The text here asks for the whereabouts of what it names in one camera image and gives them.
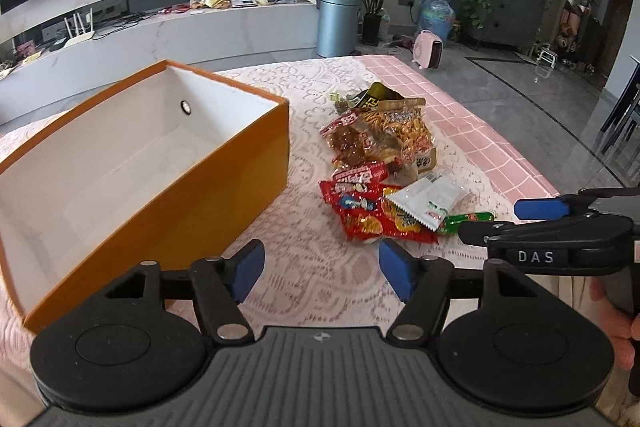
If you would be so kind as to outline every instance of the pink tablecloth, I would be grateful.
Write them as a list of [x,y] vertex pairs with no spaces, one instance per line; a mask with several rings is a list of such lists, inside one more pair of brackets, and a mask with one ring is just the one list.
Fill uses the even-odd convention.
[[386,55],[366,55],[358,60],[403,96],[423,96],[426,119],[449,136],[487,174],[496,192],[511,203],[558,193],[507,140],[411,67]]

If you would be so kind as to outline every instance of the doorway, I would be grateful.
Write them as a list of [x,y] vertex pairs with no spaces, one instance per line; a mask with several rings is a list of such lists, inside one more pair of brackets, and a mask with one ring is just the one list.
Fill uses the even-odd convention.
[[625,37],[626,24],[631,15],[634,0],[610,0],[604,19],[605,38],[597,60],[596,69],[605,76],[611,74],[618,57],[622,39]]

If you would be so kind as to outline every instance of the green snack packet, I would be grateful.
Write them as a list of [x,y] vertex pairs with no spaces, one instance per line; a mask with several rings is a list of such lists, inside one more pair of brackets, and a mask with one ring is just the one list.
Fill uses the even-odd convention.
[[458,233],[460,224],[465,221],[495,221],[494,214],[490,212],[476,212],[474,214],[458,214],[457,216],[447,216],[440,225],[437,232],[440,235]]

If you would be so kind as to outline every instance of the white snack packet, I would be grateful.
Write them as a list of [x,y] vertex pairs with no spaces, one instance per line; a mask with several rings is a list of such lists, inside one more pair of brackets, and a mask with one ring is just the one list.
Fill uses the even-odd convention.
[[435,232],[467,194],[448,174],[430,172],[386,199]]

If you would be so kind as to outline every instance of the orange box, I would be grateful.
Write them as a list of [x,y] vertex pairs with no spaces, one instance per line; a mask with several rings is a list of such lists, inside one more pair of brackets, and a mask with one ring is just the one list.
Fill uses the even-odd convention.
[[219,255],[287,184],[289,102],[165,60],[0,164],[0,266],[34,333],[133,265]]

